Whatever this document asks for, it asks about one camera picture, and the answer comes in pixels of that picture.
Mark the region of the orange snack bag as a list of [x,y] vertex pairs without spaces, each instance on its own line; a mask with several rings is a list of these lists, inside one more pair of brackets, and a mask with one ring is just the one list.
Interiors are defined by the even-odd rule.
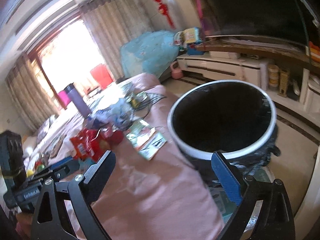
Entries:
[[100,159],[98,130],[84,128],[70,141],[76,151],[75,158],[81,160],[91,158],[94,162]]

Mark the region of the white blue wrapper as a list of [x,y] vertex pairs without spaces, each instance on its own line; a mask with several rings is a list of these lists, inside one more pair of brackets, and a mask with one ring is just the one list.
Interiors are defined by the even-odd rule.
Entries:
[[124,131],[132,125],[133,116],[134,110],[131,105],[124,98],[120,98],[115,104],[91,114],[87,128],[98,129],[111,125]]

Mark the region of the green milk carton box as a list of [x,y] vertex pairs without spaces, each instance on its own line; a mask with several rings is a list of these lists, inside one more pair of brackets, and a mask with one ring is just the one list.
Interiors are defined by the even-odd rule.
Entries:
[[151,160],[167,143],[163,135],[143,119],[138,119],[126,131],[133,148],[146,160]]

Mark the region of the red tissue box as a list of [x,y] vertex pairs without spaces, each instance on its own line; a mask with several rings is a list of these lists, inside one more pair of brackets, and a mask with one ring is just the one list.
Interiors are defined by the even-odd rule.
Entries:
[[91,147],[94,155],[92,159],[97,162],[106,151],[111,151],[124,139],[124,133],[118,129],[99,129],[97,135],[91,140]]

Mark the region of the white trash bin black liner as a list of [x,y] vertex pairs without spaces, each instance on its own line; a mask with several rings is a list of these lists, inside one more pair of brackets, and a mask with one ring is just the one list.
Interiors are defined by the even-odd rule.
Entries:
[[206,183],[217,182],[214,152],[243,175],[254,175],[280,156],[277,110],[261,88],[239,80],[202,84],[182,95],[168,114],[169,133]]

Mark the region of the purple thermos bottle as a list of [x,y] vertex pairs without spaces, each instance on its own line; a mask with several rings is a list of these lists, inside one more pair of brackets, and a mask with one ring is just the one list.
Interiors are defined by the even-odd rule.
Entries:
[[75,107],[78,109],[79,113],[83,118],[87,118],[92,111],[89,106],[84,102],[82,96],[76,89],[73,83],[70,83],[64,88],[68,98],[74,103]]

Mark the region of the beige left curtain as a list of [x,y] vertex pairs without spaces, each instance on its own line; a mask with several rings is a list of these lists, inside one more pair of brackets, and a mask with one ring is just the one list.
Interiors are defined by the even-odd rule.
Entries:
[[26,54],[21,54],[5,78],[11,100],[27,127],[35,132],[59,110],[42,88]]

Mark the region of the beige curtain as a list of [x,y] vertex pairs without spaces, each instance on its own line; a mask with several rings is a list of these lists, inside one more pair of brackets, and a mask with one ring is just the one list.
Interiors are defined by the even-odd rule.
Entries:
[[140,1],[88,0],[80,5],[79,10],[113,79],[117,81],[123,78],[121,46],[147,31],[153,31]]
[[11,100],[27,127],[35,132],[59,110],[42,88],[26,54],[21,54],[5,78]]

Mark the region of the pink tablecloth blanket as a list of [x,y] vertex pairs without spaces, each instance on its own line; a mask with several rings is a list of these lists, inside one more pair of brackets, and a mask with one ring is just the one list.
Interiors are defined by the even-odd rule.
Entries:
[[224,226],[221,213],[168,131],[176,95],[151,74],[130,81],[138,92],[162,96],[143,116],[166,142],[151,160],[127,139],[117,145],[115,169],[92,204],[94,213],[112,239],[216,239]]

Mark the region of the green gold snack packet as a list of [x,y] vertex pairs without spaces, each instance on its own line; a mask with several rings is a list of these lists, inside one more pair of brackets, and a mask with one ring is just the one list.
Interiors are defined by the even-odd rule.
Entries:
[[146,94],[146,92],[140,92],[140,93],[132,92],[127,98],[127,102],[134,109],[137,109],[147,98],[148,98],[148,95]]

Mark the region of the white TV cabinet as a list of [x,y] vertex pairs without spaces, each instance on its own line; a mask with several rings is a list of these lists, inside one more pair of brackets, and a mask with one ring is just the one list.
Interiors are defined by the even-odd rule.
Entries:
[[183,54],[177,57],[182,70],[195,72],[211,80],[242,80],[252,83],[267,91],[270,97],[277,103],[296,111],[299,114],[319,115],[319,86],[313,81],[307,82],[306,96],[304,100],[292,100],[283,97],[277,91],[268,87],[267,65],[269,60],[254,60],[241,57],[239,59],[225,59],[212,57],[205,53],[203,55]]

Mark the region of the pink kettlebell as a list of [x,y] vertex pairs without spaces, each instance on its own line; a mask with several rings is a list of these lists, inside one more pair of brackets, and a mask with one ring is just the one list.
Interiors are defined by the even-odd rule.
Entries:
[[171,69],[171,77],[173,79],[178,80],[183,77],[183,72],[182,72],[181,68],[179,67],[179,64],[177,61],[174,61],[170,65],[170,69]]

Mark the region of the beige right curtain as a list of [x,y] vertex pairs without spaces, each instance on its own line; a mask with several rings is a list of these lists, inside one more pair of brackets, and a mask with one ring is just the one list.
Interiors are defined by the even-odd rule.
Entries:
[[140,1],[88,0],[80,5],[79,10],[113,79],[117,81],[123,78],[121,46],[147,31],[153,31]]

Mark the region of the toy phone yellow blue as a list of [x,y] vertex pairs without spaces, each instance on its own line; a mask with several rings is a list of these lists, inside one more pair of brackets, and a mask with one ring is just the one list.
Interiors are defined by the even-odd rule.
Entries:
[[174,35],[174,44],[179,47],[180,52],[188,55],[203,55],[204,51],[196,49],[196,46],[201,43],[200,29],[197,27],[179,31]]

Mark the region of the black flat screen television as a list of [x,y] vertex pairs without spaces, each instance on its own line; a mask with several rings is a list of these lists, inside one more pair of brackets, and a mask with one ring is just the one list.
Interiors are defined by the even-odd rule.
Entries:
[[319,45],[319,0],[191,0],[206,36],[263,36]]

